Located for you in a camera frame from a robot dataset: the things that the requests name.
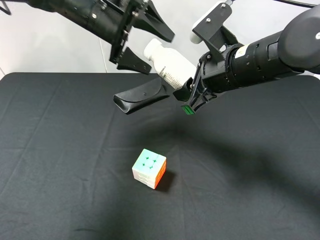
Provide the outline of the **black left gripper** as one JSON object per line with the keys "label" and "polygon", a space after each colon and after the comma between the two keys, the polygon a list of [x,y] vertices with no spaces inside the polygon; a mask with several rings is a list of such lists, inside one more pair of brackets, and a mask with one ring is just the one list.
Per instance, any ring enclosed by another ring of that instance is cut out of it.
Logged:
{"label": "black left gripper", "polygon": [[109,0],[95,0],[84,28],[111,44],[109,61],[116,64],[118,70],[148,75],[152,67],[129,47],[124,48],[132,27],[151,33],[166,42],[172,42],[175,37],[152,0],[130,0],[125,9]]}

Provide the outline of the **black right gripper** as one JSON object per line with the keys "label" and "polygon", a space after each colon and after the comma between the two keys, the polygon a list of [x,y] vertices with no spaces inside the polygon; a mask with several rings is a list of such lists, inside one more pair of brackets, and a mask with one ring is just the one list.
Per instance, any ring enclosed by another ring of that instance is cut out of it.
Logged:
{"label": "black right gripper", "polygon": [[236,43],[226,48],[220,54],[221,61],[213,57],[208,59],[209,53],[200,58],[194,80],[190,77],[179,89],[173,92],[178,101],[187,101],[181,108],[187,115],[196,112],[210,101],[219,98],[226,92],[245,88],[248,84],[233,70],[232,61],[235,54],[244,45]]}

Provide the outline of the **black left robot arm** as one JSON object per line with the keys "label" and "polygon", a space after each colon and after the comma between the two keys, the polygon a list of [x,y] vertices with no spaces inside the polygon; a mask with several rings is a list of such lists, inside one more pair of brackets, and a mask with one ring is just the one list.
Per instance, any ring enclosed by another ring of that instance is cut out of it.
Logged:
{"label": "black left robot arm", "polygon": [[151,0],[28,0],[43,11],[58,13],[111,44],[109,61],[118,70],[149,74],[151,66],[124,47],[131,28],[149,32],[166,42],[175,34]]}

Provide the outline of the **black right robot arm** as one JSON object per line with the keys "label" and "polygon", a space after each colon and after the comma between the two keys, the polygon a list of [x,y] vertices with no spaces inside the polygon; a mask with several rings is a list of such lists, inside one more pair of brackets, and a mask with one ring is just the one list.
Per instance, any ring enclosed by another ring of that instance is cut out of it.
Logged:
{"label": "black right robot arm", "polygon": [[217,3],[192,28],[208,52],[199,59],[194,77],[173,93],[188,115],[228,91],[320,72],[318,5],[296,16],[284,30],[247,45],[224,26],[231,14],[229,3]]}

